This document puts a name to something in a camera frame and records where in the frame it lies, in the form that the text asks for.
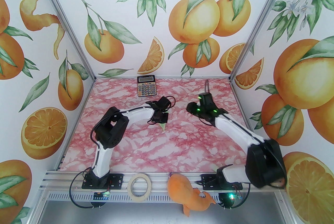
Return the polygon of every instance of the pink marble surface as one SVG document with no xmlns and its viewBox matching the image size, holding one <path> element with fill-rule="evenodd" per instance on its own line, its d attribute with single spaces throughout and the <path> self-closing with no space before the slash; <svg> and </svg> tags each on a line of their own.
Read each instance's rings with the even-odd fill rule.
<svg viewBox="0 0 334 224">
<path fill-rule="evenodd" d="M 223 131 L 202 124 L 186 111 L 204 92 L 205 79 L 156 79 L 157 96 L 138 97 L 136 79 L 98 79 L 70 142 L 60 170 L 82 171 L 94 161 L 92 127 L 111 107 L 133 108 L 161 96 L 172 95 L 165 131 L 146 121 L 134 123 L 115 147 L 110 161 L 118 172 L 213 172 L 226 164 L 245 163 L 246 155 Z M 219 108 L 244 125 L 227 79 L 210 79 L 210 92 Z"/>
</svg>

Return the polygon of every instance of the masking tape roll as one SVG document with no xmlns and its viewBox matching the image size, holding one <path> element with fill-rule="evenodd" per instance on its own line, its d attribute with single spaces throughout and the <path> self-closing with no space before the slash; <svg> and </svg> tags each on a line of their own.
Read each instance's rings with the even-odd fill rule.
<svg viewBox="0 0 334 224">
<path fill-rule="evenodd" d="M 135 181 L 139 178 L 145 180 L 146 183 L 147 183 L 147 190 L 146 190 L 145 194 L 142 195 L 142 196 L 137 196 L 133 193 L 133 185 L 134 185 Z M 152 182 L 146 174 L 138 173 L 137 175 L 134 175 L 130 179 L 127 189 L 128 189 L 128 194 L 129 194 L 131 200 L 133 200 L 135 202 L 142 202 L 142 201 L 145 201 L 149 197 L 149 195 L 152 191 Z"/>
</svg>

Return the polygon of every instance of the orange plush toy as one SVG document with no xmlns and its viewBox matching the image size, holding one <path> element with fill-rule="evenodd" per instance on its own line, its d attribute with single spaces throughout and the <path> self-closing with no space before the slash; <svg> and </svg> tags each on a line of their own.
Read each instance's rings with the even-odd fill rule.
<svg viewBox="0 0 334 224">
<path fill-rule="evenodd" d="M 190 210 L 204 211 L 211 203 L 216 204 L 210 194 L 201 193 L 199 189 L 192 188 L 189 179 L 181 174 L 173 174 L 170 177 L 167 190 L 174 202 L 183 205 L 183 212 L 187 217 L 190 215 Z"/>
</svg>

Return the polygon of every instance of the calculator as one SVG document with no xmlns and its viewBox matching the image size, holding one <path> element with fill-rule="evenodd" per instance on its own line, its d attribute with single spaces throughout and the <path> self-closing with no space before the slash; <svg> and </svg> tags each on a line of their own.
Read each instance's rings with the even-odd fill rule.
<svg viewBox="0 0 334 224">
<path fill-rule="evenodd" d="M 155 76 L 154 75 L 137 76 L 137 88 L 139 97 L 157 95 Z"/>
</svg>

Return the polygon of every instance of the orange wedge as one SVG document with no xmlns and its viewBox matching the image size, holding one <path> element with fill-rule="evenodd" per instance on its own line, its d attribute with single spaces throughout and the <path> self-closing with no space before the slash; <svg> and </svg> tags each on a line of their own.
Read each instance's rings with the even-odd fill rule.
<svg viewBox="0 0 334 224">
<path fill-rule="evenodd" d="M 287 174 L 287 193 L 304 223 L 334 223 L 334 175 L 317 158 L 298 158 Z"/>
<path fill-rule="evenodd" d="M 23 124 L 23 149 L 34 159 L 47 158 L 59 149 L 66 130 L 67 118 L 61 110 L 53 107 L 39 109 Z"/>
<path fill-rule="evenodd" d="M 148 55 L 141 67 L 138 69 L 137 74 L 146 75 L 154 72 L 162 65 L 164 59 L 164 48 L 162 47 L 161 42 L 156 37 L 153 37 Z"/>
<path fill-rule="evenodd" d="M 223 56 L 220 58 L 219 68 L 225 74 L 230 74 L 236 61 L 238 60 L 240 53 L 245 46 L 245 43 L 239 43 L 230 47 L 224 52 Z"/>
<path fill-rule="evenodd" d="M 250 89 L 259 80 L 263 69 L 264 58 L 254 64 L 248 71 L 235 77 L 235 83 L 241 89 Z"/>
</svg>

